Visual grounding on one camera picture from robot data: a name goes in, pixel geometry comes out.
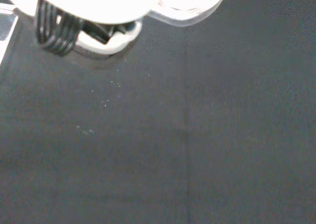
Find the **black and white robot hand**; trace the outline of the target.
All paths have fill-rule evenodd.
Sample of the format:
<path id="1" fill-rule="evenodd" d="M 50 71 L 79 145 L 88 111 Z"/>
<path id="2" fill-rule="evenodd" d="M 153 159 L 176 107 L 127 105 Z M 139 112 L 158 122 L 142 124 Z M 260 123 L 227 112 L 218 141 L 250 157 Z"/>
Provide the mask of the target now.
<path id="1" fill-rule="evenodd" d="M 39 47 L 113 56 L 133 44 L 158 0 L 10 0 L 28 16 Z"/>

